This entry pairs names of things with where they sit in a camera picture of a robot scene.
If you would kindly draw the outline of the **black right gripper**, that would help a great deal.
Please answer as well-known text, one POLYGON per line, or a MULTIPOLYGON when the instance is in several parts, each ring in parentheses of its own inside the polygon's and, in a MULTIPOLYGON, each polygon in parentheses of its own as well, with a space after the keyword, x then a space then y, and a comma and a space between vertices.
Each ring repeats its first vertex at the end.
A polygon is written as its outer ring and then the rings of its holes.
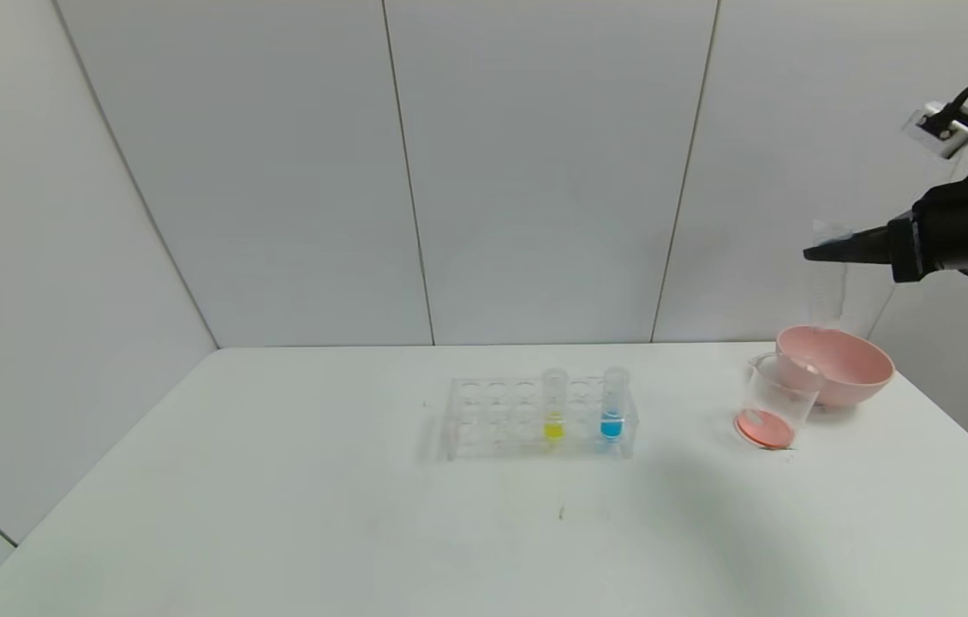
POLYGON ((928 191, 911 210, 863 231, 813 225, 806 261, 890 265, 893 280, 908 284, 935 271, 968 270, 968 188, 950 183, 928 191))

